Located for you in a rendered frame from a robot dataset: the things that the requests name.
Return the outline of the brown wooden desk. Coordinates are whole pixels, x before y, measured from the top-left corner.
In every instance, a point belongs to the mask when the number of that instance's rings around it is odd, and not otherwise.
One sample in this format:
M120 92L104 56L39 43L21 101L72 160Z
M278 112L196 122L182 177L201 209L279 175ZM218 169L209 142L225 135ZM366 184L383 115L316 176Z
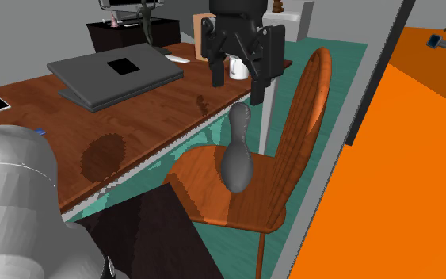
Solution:
M192 44L168 49L187 60L183 78L95 113L59 96L65 86L55 75L0 86L11 106L0 112L0 124L43 129L55 152L61 212L249 95L249 79L226 77L223 86L212 86Z

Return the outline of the grey laptop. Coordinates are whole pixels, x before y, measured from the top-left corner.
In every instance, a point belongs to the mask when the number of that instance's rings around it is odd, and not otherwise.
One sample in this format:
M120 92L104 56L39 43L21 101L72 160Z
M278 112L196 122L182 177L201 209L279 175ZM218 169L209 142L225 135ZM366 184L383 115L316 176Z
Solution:
M184 76L179 66L146 43L51 62L47 68L67 86L59 95L90 112Z

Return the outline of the grey bowling pin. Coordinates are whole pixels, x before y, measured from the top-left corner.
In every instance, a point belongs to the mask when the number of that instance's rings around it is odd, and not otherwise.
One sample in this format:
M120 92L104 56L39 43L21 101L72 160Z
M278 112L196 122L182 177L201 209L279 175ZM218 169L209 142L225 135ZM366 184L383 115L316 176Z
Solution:
M240 193L249 185L253 175L253 160L246 143L251 118L250 108L245 103L235 103L231 106L228 116L231 141L221 160L221 178L228 190Z

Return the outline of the white cabinet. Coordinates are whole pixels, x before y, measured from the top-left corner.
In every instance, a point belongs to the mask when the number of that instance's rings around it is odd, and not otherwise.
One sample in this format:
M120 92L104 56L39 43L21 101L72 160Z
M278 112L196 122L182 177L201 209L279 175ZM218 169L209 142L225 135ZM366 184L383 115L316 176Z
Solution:
M307 37L314 0L281 0L284 11L273 12L273 0L269 0L268 10L265 12L263 25L284 25L285 40L297 42Z

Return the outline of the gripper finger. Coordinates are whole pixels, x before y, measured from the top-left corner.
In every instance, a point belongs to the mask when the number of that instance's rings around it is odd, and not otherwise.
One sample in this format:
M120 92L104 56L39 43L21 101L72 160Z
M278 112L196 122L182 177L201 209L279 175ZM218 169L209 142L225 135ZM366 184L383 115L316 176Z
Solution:
M224 84L226 59L225 43L228 40L226 17L204 17L201 20L201 55L208 60L214 87Z
M264 101L265 88L271 80L284 72L285 26L272 25L260 29L244 44L243 37L235 33L238 57L251 75L250 104L259 105Z

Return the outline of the black cabinet with monitor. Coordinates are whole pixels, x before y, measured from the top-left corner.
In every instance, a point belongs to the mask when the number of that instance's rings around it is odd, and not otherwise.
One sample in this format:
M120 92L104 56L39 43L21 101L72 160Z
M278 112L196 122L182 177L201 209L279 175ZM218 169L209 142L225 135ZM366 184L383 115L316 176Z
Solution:
M112 18L103 22L89 23L90 38L95 52L147 43L142 25L136 19L141 0L98 0L100 7L109 11ZM148 6L158 8L165 0L147 0ZM181 42L180 21L151 15L153 45L164 48Z

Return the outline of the brown wooden chair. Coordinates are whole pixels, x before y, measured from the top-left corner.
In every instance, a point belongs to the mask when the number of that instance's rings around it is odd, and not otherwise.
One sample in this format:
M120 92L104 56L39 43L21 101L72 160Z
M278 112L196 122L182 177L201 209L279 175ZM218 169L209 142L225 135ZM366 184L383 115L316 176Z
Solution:
M265 237L284 223L285 205L311 157L331 75L330 51L320 47L303 70L275 156L251 155L253 176L242 192L232 193L223 184L224 146L184 152L165 177L191 220L259 233L257 275L262 270Z

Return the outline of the teal rug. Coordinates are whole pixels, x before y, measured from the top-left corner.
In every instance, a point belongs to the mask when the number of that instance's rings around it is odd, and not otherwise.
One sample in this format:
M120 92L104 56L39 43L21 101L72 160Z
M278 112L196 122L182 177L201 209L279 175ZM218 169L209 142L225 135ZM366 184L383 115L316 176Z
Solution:
M286 44L286 56L292 60L293 64L280 79L265 152L267 155L274 155L276 152L284 122L299 82L299 76L302 74L310 55L319 47L328 48L332 56L332 79L326 114L310 161L286 204L287 214L284 224L266 237L261 279L272 278L280 253L367 46L360 43L314 38L306 38L296 43L288 42ZM124 183L113 187L110 192L73 216L73 221L77 222L84 217L163 185L163 178L184 152L194 147L211 144L228 145L229 141L229 121L227 115L223 114L207 127L179 143L172 151L163 155L144 170L137 172ZM258 234L256 232L209 224L193 223L193 225L224 279L255 279L258 247Z

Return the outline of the dark green figure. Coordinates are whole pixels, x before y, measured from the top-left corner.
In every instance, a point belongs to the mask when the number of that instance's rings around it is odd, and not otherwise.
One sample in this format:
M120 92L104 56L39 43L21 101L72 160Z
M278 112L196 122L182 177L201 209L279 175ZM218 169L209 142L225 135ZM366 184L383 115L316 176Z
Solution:
M146 37L147 43L153 45L153 36L151 31L151 11L156 7L148 6L147 0L141 0L141 6L136 11L136 19L143 27L143 32Z

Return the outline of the light brown box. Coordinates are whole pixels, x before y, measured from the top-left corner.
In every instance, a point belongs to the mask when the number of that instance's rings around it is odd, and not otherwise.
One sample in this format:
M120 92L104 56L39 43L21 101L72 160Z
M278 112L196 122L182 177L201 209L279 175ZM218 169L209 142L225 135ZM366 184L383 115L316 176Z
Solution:
M204 17L214 17L212 13L193 14L193 35L195 44L195 57L200 61L208 61L201 55L201 21Z

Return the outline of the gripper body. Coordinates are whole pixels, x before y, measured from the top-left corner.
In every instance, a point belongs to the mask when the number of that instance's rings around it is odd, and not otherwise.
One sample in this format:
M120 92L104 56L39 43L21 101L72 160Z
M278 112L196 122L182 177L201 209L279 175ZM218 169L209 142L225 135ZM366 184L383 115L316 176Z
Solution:
M215 15L213 34L208 34L208 52L223 52L243 57L262 27L262 16L268 0L209 0L210 12Z

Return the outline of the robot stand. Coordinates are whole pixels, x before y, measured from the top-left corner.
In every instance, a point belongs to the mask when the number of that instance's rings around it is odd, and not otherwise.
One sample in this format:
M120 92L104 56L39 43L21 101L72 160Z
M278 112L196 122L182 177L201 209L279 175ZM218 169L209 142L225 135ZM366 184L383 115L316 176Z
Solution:
M224 279L169 183L77 222L130 279Z

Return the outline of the white mug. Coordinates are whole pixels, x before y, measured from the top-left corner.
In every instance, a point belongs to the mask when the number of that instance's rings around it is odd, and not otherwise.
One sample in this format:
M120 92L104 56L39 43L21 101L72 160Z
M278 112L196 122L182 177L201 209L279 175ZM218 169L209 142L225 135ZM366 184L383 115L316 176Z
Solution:
M235 80L244 80L249 78L249 70L243 61L237 56L230 56L229 76Z

